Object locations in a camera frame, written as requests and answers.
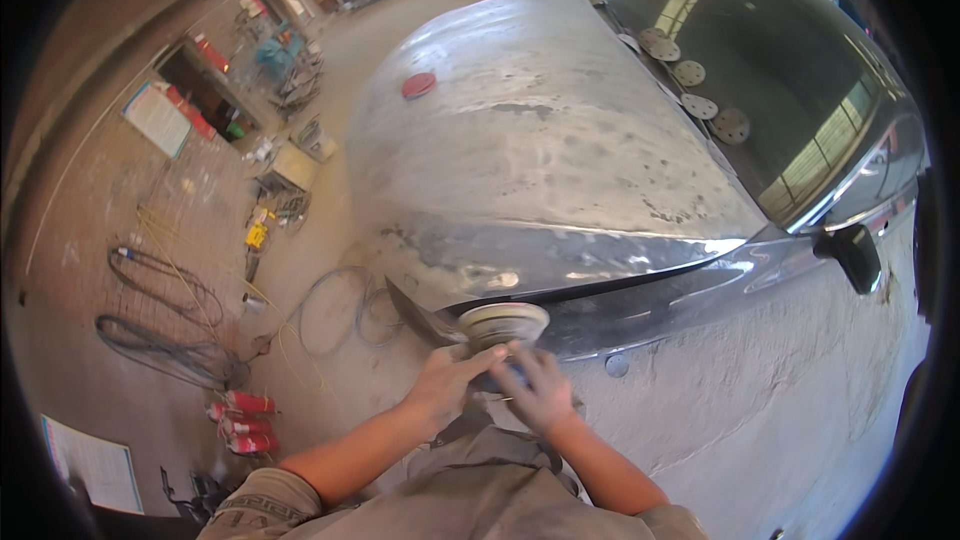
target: red sanding disc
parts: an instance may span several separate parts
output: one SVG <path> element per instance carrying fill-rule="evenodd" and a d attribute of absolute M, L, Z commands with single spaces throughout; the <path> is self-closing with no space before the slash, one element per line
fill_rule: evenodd
<path fill-rule="evenodd" d="M 416 99 L 433 90 L 437 85 L 437 76 L 433 73 L 417 73 L 403 82 L 401 89 L 404 99 Z"/>

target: yellow wire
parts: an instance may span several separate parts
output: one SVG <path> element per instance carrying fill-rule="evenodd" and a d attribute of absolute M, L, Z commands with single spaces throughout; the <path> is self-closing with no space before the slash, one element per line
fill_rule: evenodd
<path fill-rule="evenodd" d="M 187 282 L 184 279 L 184 276 L 181 275 L 180 270 L 178 270 L 177 267 L 174 265 L 172 259 L 169 257 L 169 255 L 167 254 L 167 251 L 163 248 L 163 245 L 154 235 L 154 231 L 151 228 L 166 234 L 167 236 L 172 238 L 174 241 L 183 242 L 186 245 L 193 246 L 194 248 L 206 253 L 206 256 L 209 257 L 214 264 L 216 264 L 219 268 L 224 270 L 229 275 L 232 275 L 233 277 L 239 279 L 241 282 L 244 283 L 244 285 L 246 285 L 247 288 L 249 288 L 257 296 L 262 298 L 268 305 L 270 305 L 270 307 L 280 317 L 280 320 L 282 322 L 280 323 L 280 327 L 276 330 L 276 341 L 277 341 L 277 344 L 279 344 L 280 346 L 280 353 L 283 354 L 283 360 L 286 362 L 287 367 L 290 368 L 290 371 L 293 372 L 296 380 L 300 382 L 300 384 L 304 388 L 308 390 L 314 390 L 318 394 L 323 392 L 324 390 L 330 390 L 330 394 L 333 395 L 333 398 L 334 400 L 336 400 L 338 406 L 341 405 L 340 398 L 337 396 L 337 393 L 333 391 L 333 387 L 330 386 L 329 383 L 327 383 L 327 379 L 324 377 L 324 374 L 320 372 L 320 369 L 317 367 L 317 363 L 314 362 L 313 357 L 310 354 L 310 351 L 307 349 L 306 344 L 304 343 L 304 339 L 301 338 L 299 333 L 297 333 L 297 329 L 294 326 L 292 326 L 289 321 L 287 321 L 287 317 L 283 314 L 283 311 L 280 309 L 279 306 L 275 305 L 274 302 L 270 300 L 270 298 L 268 298 L 266 294 L 260 291 L 260 289 L 257 288 L 255 285 L 248 282 L 246 278 L 244 278 L 243 276 L 237 275 L 237 273 L 234 271 L 232 267 L 227 266 L 225 263 L 222 262 L 222 260 L 220 260 L 220 258 L 214 256 L 206 248 L 199 246 L 197 242 L 193 241 L 192 239 L 190 239 L 189 237 L 181 233 L 176 228 L 176 226 L 164 221 L 160 215 L 157 215 L 155 212 L 148 209 L 147 207 L 144 207 L 143 205 L 137 205 L 136 215 L 140 220 L 140 222 L 142 222 L 146 227 L 147 232 L 150 233 L 150 237 L 153 239 L 153 242 L 159 247 L 160 251 L 163 253 L 164 258 L 167 259 L 167 262 L 170 263 L 171 267 L 174 268 L 174 270 L 176 271 L 176 274 L 180 277 L 180 280 L 185 285 L 187 284 Z M 200 305 L 200 301 L 197 299 L 196 296 L 194 296 L 193 290 L 189 288 L 189 284 L 187 284 L 187 290 L 190 290 L 190 295 L 194 297 L 194 300 L 197 301 L 200 311 L 203 312 L 203 318 L 206 319 L 207 325 L 210 325 L 210 318 L 207 317 L 207 313 L 204 310 L 203 305 Z M 297 342 L 300 345 L 300 348 L 309 357 L 308 362 L 310 363 L 310 366 L 313 367 L 314 373 L 317 374 L 317 378 L 319 379 L 319 386 L 317 386 L 316 388 L 311 388 L 311 386 L 307 384 L 303 378 L 301 378 L 300 374 L 297 372 L 297 369 L 294 367 L 293 363 L 290 362 L 290 357 L 287 355 L 286 348 L 283 346 L 284 330 L 289 330 L 290 333 L 294 335 L 294 338 L 296 338 Z"/>

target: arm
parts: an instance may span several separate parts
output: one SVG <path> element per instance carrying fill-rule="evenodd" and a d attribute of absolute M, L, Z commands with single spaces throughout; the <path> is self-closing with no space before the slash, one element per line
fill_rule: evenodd
<path fill-rule="evenodd" d="M 541 434 L 563 457 L 596 507 L 624 515 L 670 504 L 663 490 L 636 465 L 595 434 L 573 408 L 570 380 L 553 354 L 516 353 L 532 388 L 521 384 L 509 367 L 489 370 L 500 389 L 512 397 L 510 408 Z"/>
<path fill-rule="evenodd" d="M 500 345 L 458 362 L 465 349 L 435 350 L 397 406 L 342 438 L 288 456 L 278 467 L 303 478 L 325 508 L 336 507 L 448 426 L 463 411 L 468 382 L 507 356 Z"/>

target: forearm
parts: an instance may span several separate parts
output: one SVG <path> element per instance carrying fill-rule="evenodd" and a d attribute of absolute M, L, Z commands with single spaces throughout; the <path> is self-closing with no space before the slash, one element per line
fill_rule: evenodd
<path fill-rule="evenodd" d="M 546 439 L 577 473 L 596 507 L 636 515 L 670 504 L 660 486 L 604 442 L 576 413 L 551 426 Z"/>
<path fill-rule="evenodd" d="M 425 442 L 429 429 L 422 419 L 401 402 L 347 435 L 288 456 L 277 466 L 303 478 L 331 509 Z"/>

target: t-shirt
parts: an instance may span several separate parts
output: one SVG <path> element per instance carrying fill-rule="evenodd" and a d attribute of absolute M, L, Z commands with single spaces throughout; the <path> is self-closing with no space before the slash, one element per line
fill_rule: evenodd
<path fill-rule="evenodd" d="M 543 447 L 496 427 L 411 460 L 389 493 L 324 513 L 317 492 L 282 469 L 260 469 L 229 496 L 198 540 L 609 538 L 706 540 L 682 506 L 629 517 L 591 506 Z"/>

